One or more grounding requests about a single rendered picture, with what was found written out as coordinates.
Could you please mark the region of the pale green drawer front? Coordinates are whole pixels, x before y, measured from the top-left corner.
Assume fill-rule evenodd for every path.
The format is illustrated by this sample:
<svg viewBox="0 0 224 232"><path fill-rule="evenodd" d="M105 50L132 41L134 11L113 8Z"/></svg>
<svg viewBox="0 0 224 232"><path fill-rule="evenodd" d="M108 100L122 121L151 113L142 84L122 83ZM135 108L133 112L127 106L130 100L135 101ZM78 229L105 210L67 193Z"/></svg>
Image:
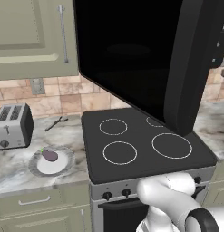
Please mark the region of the pale green drawer front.
<svg viewBox="0 0 224 232"><path fill-rule="evenodd" d="M51 196L51 199L47 202L20 206L18 200L22 202L34 201L47 198ZM23 195L16 195L12 197L0 198L0 218L8 217L10 215L23 214L26 212L33 212L36 210L44 210L47 208L53 208L60 206L63 203L61 197L61 191L59 189L51 189L45 191L38 191L33 193L25 193Z"/></svg>

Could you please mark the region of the purple eggplant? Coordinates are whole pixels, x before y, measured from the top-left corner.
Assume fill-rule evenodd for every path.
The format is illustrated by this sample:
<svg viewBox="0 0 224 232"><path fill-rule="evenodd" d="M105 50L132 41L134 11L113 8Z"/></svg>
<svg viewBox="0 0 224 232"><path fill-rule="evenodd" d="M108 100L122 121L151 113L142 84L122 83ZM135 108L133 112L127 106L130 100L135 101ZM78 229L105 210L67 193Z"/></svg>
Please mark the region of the purple eggplant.
<svg viewBox="0 0 224 232"><path fill-rule="evenodd" d="M42 155L47 161L54 162L58 159L58 154L51 150L43 149Z"/></svg>

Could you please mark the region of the grey wall socket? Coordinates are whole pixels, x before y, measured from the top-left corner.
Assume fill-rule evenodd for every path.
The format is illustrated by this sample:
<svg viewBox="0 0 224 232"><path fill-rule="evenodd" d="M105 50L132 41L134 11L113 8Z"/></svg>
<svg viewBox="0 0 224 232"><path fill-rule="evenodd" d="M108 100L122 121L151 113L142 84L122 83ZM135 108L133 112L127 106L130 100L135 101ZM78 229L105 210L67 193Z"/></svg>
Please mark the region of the grey wall socket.
<svg viewBox="0 0 224 232"><path fill-rule="evenodd" d="M32 89L32 94L34 95L45 94L44 81L42 78L31 79L30 85Z"/></svg>

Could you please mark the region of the pale green wall cupboard door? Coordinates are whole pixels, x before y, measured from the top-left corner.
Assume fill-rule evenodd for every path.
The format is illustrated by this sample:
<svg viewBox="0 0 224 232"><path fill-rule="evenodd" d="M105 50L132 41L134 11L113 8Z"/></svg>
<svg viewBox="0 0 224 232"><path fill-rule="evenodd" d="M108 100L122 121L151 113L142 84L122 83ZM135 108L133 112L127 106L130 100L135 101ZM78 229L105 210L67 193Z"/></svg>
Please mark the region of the pale green wall cupboard door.
<svg viewBox="0 0 224 232"><path fill-rule="evenodd" d="M58 5L63 5L68 63ZM0 0L0 81L78 73L73 0Z"/></svg>

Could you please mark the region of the silver oven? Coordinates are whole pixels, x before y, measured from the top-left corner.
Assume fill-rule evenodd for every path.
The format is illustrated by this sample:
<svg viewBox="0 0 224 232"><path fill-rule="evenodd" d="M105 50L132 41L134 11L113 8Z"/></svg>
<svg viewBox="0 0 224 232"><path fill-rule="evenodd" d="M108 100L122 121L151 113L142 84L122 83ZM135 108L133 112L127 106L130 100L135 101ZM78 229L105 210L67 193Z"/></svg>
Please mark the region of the silver oven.
<svg viewBox="0 0 224 232"><path fill-rule="evenodd" d="M141 177L116 180L97 181L90 179L90 204L93 232L135 232L147 214L144 207L128 208L120 210L106 210L98 208L99 204L137 198L136 188ZM125 197L124 189L130 189L131 194ZM102 197L104 192L111 192L112 197L106 200Z"/></svg>

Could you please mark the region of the pale green base cupboard door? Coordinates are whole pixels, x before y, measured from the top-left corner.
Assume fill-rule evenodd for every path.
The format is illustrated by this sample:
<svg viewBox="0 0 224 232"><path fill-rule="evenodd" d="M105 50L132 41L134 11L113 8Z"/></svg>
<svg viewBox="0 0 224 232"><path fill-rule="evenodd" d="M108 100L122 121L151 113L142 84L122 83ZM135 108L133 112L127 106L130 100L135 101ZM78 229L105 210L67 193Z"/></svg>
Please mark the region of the pale green base cupboard door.
<svg viewBox="0 0 224 232"><path fill-rule="evenodd" d="M86 232L92 232L88 205L0 218L0 232L83 232L82 208L85 210Z"/></svg>

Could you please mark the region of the pale green base cupboard run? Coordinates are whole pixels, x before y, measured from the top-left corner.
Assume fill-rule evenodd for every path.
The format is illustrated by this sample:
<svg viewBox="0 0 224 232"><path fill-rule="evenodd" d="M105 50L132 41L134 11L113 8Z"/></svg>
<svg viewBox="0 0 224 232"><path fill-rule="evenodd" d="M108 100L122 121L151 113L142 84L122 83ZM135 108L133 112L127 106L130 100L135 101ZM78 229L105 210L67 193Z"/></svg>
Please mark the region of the pale green base cupboard run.
<svg viewBox="0 0 224 232"><path fill-rule="evenodd" d="M208 194L203 202L203 206L224 206L224 159L217 163L214 175L209 184Z"/></svg>

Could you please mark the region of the grey and white plate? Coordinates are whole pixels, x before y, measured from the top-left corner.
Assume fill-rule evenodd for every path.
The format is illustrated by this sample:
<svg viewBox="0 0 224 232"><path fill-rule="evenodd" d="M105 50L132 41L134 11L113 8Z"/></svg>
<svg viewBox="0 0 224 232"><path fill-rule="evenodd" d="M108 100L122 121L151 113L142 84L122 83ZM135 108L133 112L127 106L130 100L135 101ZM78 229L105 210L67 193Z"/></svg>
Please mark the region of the grey and white plate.
<svg viewBox="0 0 224 232"><path fill-rule="evenodd" d="M47 161L42 150L47 149L58 154L54 162ZM75 166L75 154L65 146L47 146L39 149L29 160L28 168L32 174L38 177L56 177L64 174Z"/></svg>

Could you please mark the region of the black hob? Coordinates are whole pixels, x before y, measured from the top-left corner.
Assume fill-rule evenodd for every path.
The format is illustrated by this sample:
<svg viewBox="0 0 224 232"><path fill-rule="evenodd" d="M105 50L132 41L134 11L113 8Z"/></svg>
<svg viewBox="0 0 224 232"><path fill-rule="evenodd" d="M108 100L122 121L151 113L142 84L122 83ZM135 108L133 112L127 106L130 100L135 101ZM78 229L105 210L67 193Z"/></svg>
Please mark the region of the black hob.
<svg viewBox="0 0 224 232"><path fill-rule="evenodd" d="M213 176L217 158L196 133L181 137L132 108L88 111L82 127L94 184L178 171Z"/></svg>

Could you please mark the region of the black kitchen tongs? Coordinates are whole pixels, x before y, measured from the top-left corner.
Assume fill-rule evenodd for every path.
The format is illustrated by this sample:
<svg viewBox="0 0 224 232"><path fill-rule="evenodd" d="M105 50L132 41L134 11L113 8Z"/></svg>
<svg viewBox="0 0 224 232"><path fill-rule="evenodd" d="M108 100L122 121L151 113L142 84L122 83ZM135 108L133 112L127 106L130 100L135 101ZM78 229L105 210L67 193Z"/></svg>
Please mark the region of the black kitchen tongs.
<svg viewBox="0 0 224 232"><path fill-rule="evenodd" d="M63 118L63 116L61 116L57 121L53 122L49 127L47 127L44 131L47 132L49 131L51 128L53 128L56 124L58 124L59 122L65 122L68 121L68 118Z"/></svg>

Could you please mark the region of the silver toaster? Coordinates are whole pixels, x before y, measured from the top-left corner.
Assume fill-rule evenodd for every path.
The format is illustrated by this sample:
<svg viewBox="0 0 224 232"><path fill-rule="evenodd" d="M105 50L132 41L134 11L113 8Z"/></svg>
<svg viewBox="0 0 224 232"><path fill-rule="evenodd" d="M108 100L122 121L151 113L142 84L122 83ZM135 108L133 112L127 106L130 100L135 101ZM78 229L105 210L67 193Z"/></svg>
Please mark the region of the silver toaster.
<svg viewBox="0 0 224 232"><path fill-rule="evenodd" d="M34 120L26 103L0 108L0 150L27 148L31 143Z"/></svg>

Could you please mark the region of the black microwave door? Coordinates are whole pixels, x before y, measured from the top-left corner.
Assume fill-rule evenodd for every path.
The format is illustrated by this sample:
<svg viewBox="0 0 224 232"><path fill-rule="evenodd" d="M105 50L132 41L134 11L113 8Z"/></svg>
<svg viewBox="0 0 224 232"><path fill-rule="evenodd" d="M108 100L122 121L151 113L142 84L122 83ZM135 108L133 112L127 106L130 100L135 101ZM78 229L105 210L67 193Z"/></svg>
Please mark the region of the black microwave door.
<svg viewBox="0 0 224 232"><path fill-rule="evenodd" d="M209 70L224 57L224 0L183 0L164 102L166 126L192 132Z"/></svg>

